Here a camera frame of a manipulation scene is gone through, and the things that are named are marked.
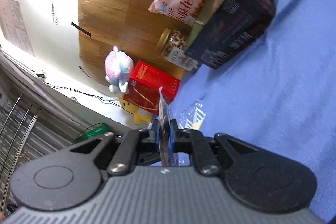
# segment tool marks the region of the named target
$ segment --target jar of nuts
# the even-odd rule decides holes
[[[196,60],[184,55],[188,37],[177,30],[165,29],[156,45],[155,50],[169,62],[191,71],[199,67]]]

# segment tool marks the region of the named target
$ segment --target blue fabric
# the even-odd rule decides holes
[[[181,125],[199,106],[206,136],[225,132],[308,166],[311,210],[336,214],[336,0],[274,0],[266,33],[218,70],[183,80],[171,110]]]

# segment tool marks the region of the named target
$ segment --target wooden board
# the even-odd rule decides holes
[[[168,16],[148,11],[153,0],[78,0],[80,57],[86,72],[101,84],[104,60],[113,46],[125,51],[136,63],[142,60],[177,78],[185,73],[166,61],[155,46],[165,28],[189,33],[191,27]]]

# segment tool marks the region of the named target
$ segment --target yellow duck toy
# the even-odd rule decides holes
[[[125,101],[123,98],[119,98],[119,102],[123,109],[134,114],[134,122],[136,124],[139,124],[142,121],[149,123],[152,120],[152,114],[148,111]]]

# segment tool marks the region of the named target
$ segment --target red gift box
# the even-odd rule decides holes
[[[128,81],[128,92],[124,100],[155,115],[159,114],[159,87],[163,97],[170,104],[179,89],[180,80],[139,61]]]

